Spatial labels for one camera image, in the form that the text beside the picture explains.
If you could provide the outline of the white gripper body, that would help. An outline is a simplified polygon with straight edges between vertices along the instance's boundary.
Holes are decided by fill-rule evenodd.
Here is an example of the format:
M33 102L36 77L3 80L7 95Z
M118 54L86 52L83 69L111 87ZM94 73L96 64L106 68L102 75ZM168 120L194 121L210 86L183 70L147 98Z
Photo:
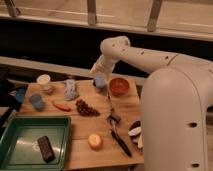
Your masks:
M102 73L112 73L115 67L115 61L111 58L101 55L96 61L96 68Z

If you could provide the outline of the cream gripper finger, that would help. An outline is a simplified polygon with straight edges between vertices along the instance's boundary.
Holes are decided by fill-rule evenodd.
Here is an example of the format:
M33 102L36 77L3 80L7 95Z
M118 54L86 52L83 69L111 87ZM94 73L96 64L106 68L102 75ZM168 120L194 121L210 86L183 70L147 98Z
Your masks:
M94 75L94 74L96 74L96 73L98 73L98 72L99 72L99 68L97 67L96 64L94 64L94 65L92 66L92 68L90 69L89 74L90 74L90 75Z
M110 81L110 78L111 78L112 73L105 73L104 75L105 75L105 80L106 80L106 82L109 82L109 81Z

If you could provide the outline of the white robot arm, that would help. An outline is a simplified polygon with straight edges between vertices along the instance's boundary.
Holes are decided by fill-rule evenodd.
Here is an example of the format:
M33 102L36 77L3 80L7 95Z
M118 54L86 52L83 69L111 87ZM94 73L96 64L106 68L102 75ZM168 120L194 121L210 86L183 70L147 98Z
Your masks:
M141 93L145 171L208 171L206 113L213 106L213 62L135 48L125 36L107 38L93 73L124 61L149 77Z

